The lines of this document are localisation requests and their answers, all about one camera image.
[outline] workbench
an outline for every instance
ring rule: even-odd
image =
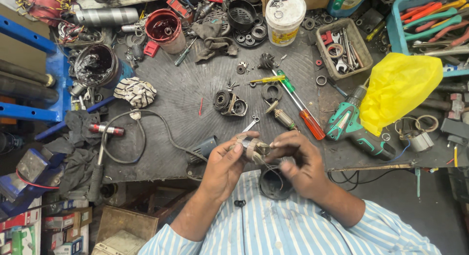
[[[190,147],[205,138],[215,135],[218,143],[229,140],[232,136],[240,133],[252,122],[252,116],[256,115],[260,121],[251,130],[261,132],[261,139],[270,143],[279,134],[287,131],[272,114],[266,114],[267,104],[261,97],[261,85],[251,88],[246,82],[252,79],[271,76],[268,70],[259,70],[257,67],[249,74],[239,75],[235,68],[240,61],[249,63],[249,69],[259,64],[262,53],[270,53],[275,60],[288,54],[281,66],[296,92],[316,119],[320,121],[322,128],[337,105],[344,97],[337,90],[326,84],[318,86],[316,77],[327,76],[327,68],[315,71],[318,67],[316,60],[321,60],[314,38],[309,31],[300,29],[295,41],[286,47],[276,47],[267,39],[258,48],[239,48],[237,56],[216,56],[198,64],[193,62],[196,52],[201,49],[202,41],[199,39],[194,43],[191,52],[183,63],[176,67],[174,61],[178,55],[167,54],[161,49],[152,59],[145,56],[144,61],[139,63],[136,69],[137,76],[144,81],[150,82],[157,90],[155,102],[146,107],[161,114],[169,124],[172,136],[176,144]],[[384,53],[378,49],[381,42],[375,38],[367,43],[372,54],[374,64],[384,58]],[[118,56],[125,60],[124,52],[126,46],[117,44],[115,50]],[[338,81],[338,85],[345,92],[350,93],[355,86],[362,84],[371,73],[371,69],[361,72],[352,77]],[[228,80],[236,81],[240,86],[235,87],[233,92],[248,103],[248,111],[245,116],[223,116],[213,108],[213,97],[218,90],[226,89]],[[203,98],[202,116],[198,112],[201,99]],[[316,140],[307,129],[299,116],[299,109],[292,101],[288,93],[283,91],[283,97],[279,101],[278,109],[283,109],[297,123],[302,134],[304,134],[315,146],[320,148],[324,159],[325,171],[338,170],[361,170],[380,168],[410,168],[410,167],[448,167],[452,163],[446,163],[453,158],[453,148],[447,147],[447,134],[439,130],[430,133],[435,146],[426,152],[414,153],[408,149],[399,159],[392,162],[384,162],[372,158],[365,152],[357,149],[350,140],[332,142],[326,139]],[[129,111],[131,106],[124,100],[117,100],[109,107],[108,117],[114,117]],[[442,113],[417,108],[410,115],[419,116],[432,114],[443,119]],[[173,179],[185,177],[187,168],[186,153],[173,147],[168,139],[168,133],[163,122],[154,115],[144,115],[141,123],[146,133],[145,152],[138,163],[121,165],[104,156],[103,183],[115,183],[120,181],[142,181],[156,179]],[[124,117],[114,122],[114,125],[125,128],[123,137],[112,137],[108,143],[109,151],[122,160],[132,160],[142,149],[142,135],[139,133],[137,124],[130,117]],[[384,129],[391,136],[388,143],[396,149],[398,156],[407,141],[403,143],[394,130],[394,125]],[[466,151],[458,157],[460,166],[467,165]],[[245,171],[256,169],[258,166],[247,164]],[[194,176],[200,177],[204,172],[204,164],[191,167]]]

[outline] cordless drill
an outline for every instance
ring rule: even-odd
[[[366,84],[357,86],[353,92],[339,104],[337,111],[331,116],[328,122],[328,129],[325,137],[329,140],[337,141],[343,138],[351,138],[353,143],[360,149],[366,151],[373,157],[383,161],[394,159],[396,150],[384,140],[369,133],[360,124],[359,107],[366,95]]]

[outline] floor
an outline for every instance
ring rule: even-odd
[[[360,171],[360,181],[374,179],[386,171]],[[345,174],[350,177],[353,172]],[[337,181],[344,180],[340,173],[334,173],[333,177]],[[434,174],[422,172],[420,184],[420,198],[417,198],[416,176],[398,170],[377,181],[358,185],[351,193],[395,212],[403,222],[428,237],[442,254],[469,254],[468,233],[460,206],[453,199],[446,170]],[[348,183],[341,186],[344,189],[353,187]]]

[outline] white bucket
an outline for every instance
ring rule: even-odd
[[[266,22],[269,40],[275,46],[290,45],[296,37],[300,24],[306,14],[304,0],[286,0],[277,2],[277,6],[266,6]]]

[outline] blue bottle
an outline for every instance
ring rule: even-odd
[[[333,9],[335,0],[329,0],[327,12],[336,18],[346,18],[350,16],[363,3],[364,0],[343,0],[340,9]]]

